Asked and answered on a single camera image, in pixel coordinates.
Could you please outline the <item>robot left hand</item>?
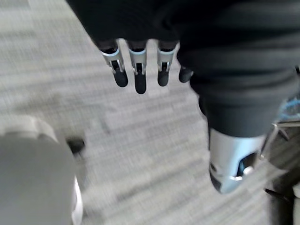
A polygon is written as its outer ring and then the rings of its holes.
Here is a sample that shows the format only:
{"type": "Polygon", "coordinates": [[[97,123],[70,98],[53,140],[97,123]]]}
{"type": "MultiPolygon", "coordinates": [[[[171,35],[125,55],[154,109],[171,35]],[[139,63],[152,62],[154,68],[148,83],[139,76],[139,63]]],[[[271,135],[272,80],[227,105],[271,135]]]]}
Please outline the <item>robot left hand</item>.
{"type": "Polygon", "coordinates": [[[297,0],[70,0],[68,5],[111,68],[128,78],[117,40],[131,57],[135,89],[146,91],[146,44],[157,41],[157,81],[173,57],[180,81],[199,97],[209,132],[210,178],[227,194],[253,170],[269,128],[300,79],[297,0]]]}

